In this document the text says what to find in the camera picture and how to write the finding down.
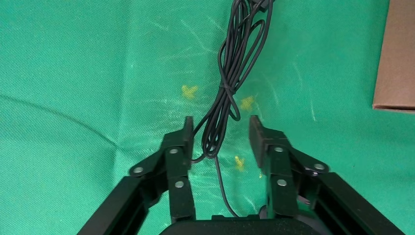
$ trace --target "white scratch mark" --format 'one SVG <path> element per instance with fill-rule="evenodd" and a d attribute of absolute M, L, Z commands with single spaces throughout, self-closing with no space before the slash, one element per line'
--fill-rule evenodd
<path fill-rule="evenodd" d="M 177 75 L 177 74 L 194 74 L 194 70 L 185 70 L 185 71 L 178 71 L 178 72 L 170 72 L 167 75 Z"/>
<path fill-rule="evenodd" d="M 245 198 L 245 200 L 247 200 L 248 201 L 248 203 L 252 206 L 252 208 L 254 209 L 254 212 L 256 211 L 256 208 L 255 208 L 255 205 L 254 205 L 254 203 L 252 202 L 252 200 L 251 199 L 249 199 L 247 196 L 244 196 L 244 198 Z"/>
<path fill-rule="evenodd" d="M 191 57 L 198 57 L 198 56 L 202 56 L 202 55 L 206 55 L 206 53 L 201 52 L 201 53 L 193 53 L 193 54 L 187 54 L 187 55 L 171 55 L 171 56 L 164 56 L 161 57 L 161 60 L 171 60 L 171 59 L 179 59 L 179 58 L 191 58 Z"/>
<path fill-rule="evenodd" d="M 294 69 L 297 72 L 297 76 L 298 76 L 298 79 L 300 81 L 300 87 L 301 87 L 301 90 L 302 90 L 302 78 L 301 78 L 300 71 L 298 70 L 297 64 L 295 62 L 293 62 L 293 66 L 294 66 Z"/>
<path fill-rule="evenodd" d="M 198 41 L 198 43 L 200 44 L 200 46 L 205 51 L 211 52 L 213 54 L 216 54 L 217 53 L 217 52 L 215 52 L 215 51 L 213 51 L 213 50 L 205 47 L 205 45 L 203 44 L 202 40 L 199 38 L 199 36 L 197 36 L 196 32 L 188 24 L 186 24 L 186 22 L 184 22 L 184 20 L 180 20 L 180 21 L 182 22 L 183 26 L 186 27 L 189 30 L 189 32 L 195 37 L 195 39 Z"/>
<path fill-rule="evenodd" d="M 192 49 L 192 47 L 188 47 L 188 48 L 186 48 L 186 49 L 184 49 L 184 50 L 182 50 L 179 53 L 176 53 L 174 55 L 168 55 L 168 56 L 165 56 L 165 57 L 160 57 L 159 59 L 175 59 L 175 58 L 178 58 L 178 56 L 180 56 L 181 54 L 185 53 L 186 51 L 188 51 L 190 49 Z"/>
<path fill-rule="evenodd" d="M 259 105 L 256 101 L 254 102 L 254 105 L 255 105 L 256 109 L 258 109 L 259 119 L 261 119 L 261 121 L 265 121 L 264 118 L 262 117 L 261 109 L 260 109 L 260 107 L 259 107 Z"/>
<path fill-rule="evenodd" d="M 209 21 L 216 26 L 219 30 L 221 30 L 223 33 L 226 33 L 225 29 L 223 29 L 218 22 L 216 22 L 214 19 L 212 19 L 210 16 L 207 17 Z"/>
<path fill-rule="evenodd" d="M 262 73 L 262 76 L 265 78 L 265 81 L 267 81 L 267 83 L 270 85 L 270 88 L 271 88 L 272 93 L 274 95 L 275 103 L 278 105 L 279 104 L 279 100 L 278 100 L 278 96 L 277 96 L 277 92 L 275 91 L 275 88 L 273 87 L 271 81 L 267 78 L 267 76 L 265 76 L 264 73 Z"/>
<path fill-rule="evenodd" d="M 157 22 L 153 22 L 153 21 L 149 21 L 149 22 L 150 22 L 150 24 L 154 25 L 155 27 L 157 27 L 157 28 L 159 28 L 159 29 L 161 29 L 163 31 L 166 31 L 166 32 L 169 31 L 168 30 L 168 27 L 166 27 L 166 26 L 163 26 L 163 25 L 161 25 L 161 24 L 159 24 Z"/>
<path fill-rule="evenodd" d="M 311 107 L 311 115 L 313 116 L 313 120 L 317 121 L 316 120 L 316 114 L 314 113 L 314 105 L 313 105 L 313 100 L 312 99 L 310 99 L 310 107 Z"/>

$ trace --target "brown cardboard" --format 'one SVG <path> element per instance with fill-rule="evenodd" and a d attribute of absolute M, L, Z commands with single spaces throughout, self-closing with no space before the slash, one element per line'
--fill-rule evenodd
<path fill-rule="evenodd" d="M 391 0 L 373 108 L 415 111 L 415 0 Z"/>

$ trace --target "black cable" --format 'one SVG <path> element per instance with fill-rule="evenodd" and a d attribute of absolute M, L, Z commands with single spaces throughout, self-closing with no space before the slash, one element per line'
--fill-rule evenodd
<path fill-rule="evenodd" d="M 266 20 L 258 20 L 253 23 L 256 13 L 265 1 L 268 1 Z M 218 53 L 218 65 L 221 74 L 219 91 L 212 107 L 193 131 L 193 135 L 196 135 L 205 124 L 202 134 L 203 154 L 197 159 L 192 159 L 191 162 L 195 164 L 204 158 L 215 160 L 223 200 L 228 210 L 235 217 L 238 217 L 238 215 L 230 207 L 225 195 L 218 153 L 225 138 L 229 116 L 235 121 L 241 119 L 233 95 L 242 86 L 264 48 L 270 28 L 272 9 L 273 0 L 261 0 L 258 3 L 253 3 L 250 0 L 233 1 L 227 36 Z M 248 48 L 248 40 L 257 27 L 260 27 L 258 34 L 251 47 Z"/>
<path fill-rule="evenodd" d="M 39 104 L 31 103 L 31 102 L 26 101 L 26 100 L 14 98 L 14 97 L 11 97 L 11 96 L 8 96 L 8 95 L 0 94 L 0 99 L 7 100 L 7 101 L 10 101 L 10 102 L 14 102 L 14 103 L 18 103 L 18 104 L 22 104 L 22 105 L 26 105 L 26 106 L 30 106 L 32 108 L 35 108 L 35 109 L 38 109 L 38 110 L 42 110 L 42 111 L 44 111 L 46 113 L 50 113 L 50 114 L 56 115 L 58 117 L 61 117 L 63 119 L 69 120 L 69 121 L 71 121 L 73 123 L 78 124 L 79 126 L 84 127 L 85 129 L 87 129 L 87 130 L 91 131 L 92 133 L 98 135 L 100 138 L 102 138 L 106 142 L 108 142 L 111 145 L 117 147 L 117 143 L 115 143 L 114 141 L 112 141 L 111 139 L 109 139 L 108 137 L 106 137 L 104 134 L 102 134 L 101 132 L 99 132 L 95 128 L 93 128 L 93 127 L 89 126 L 88 124 L 83 123 L 82 121 L 80 121 L 80 120 L 78 120 L 78 119 L 76 119 L 74 117 L 71 117 L 71 116 L 69 116 L 67 114 L 64 114 L 62 112 L 59 112 L 57 110 L 54 110 L 54 109 L 51 109 L 51 108 L 48 108 L 48 107 L 44 107 L 44 106 L 39 105 Z"/>

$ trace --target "green cloth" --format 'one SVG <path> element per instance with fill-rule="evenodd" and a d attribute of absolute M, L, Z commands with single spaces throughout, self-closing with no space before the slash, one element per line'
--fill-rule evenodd
<path fill-rule="evenodd" d="M 265 177 L 248 141 L 256 114 L 415 234 L 415 116 L 371 108 L 388 4 L 275 2 L 264 51 L 235 95 L 242 120 L 229 121 L 220 153 L 239 215 L 265 203 Z M 185 116 L 199 121 L 219 86 L 216 52 L 230 6 L 0 0 L 0 235 L 75 234 L 128 169 L 157 151 L 163 134 L 181 128 Z M 189 174 L 197 218 L 230 216 L 214 163 Z M 166 228 L 168 208 L 165 194 L 139 234 Z"/>

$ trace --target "yellow star sticker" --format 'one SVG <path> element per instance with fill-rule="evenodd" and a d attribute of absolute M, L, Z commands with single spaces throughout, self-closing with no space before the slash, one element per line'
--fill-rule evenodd
<path fill-rule="evenodd" d="M 198 86 L 193 86 L 189 88 L 187 85 L 183 85 L 182 95 L 187 99 L 194 99 L 194 93 L 197 91 L 198 88 Z"/>
<path fill-rule="evenodd" d="M 255 102 L 254 97 L 251 95 L 245 99 L 242 99 L 241 109 L 246 111 L 252 110 L 252 104 Z"/>
<path fill-rule="evenodd" d="M 238 156 L 235 156 L 235 162 L 236 162 L 236 169 L 240 172 L 244 171 L 244 162 L 245 159 L 239 159 Z"/>

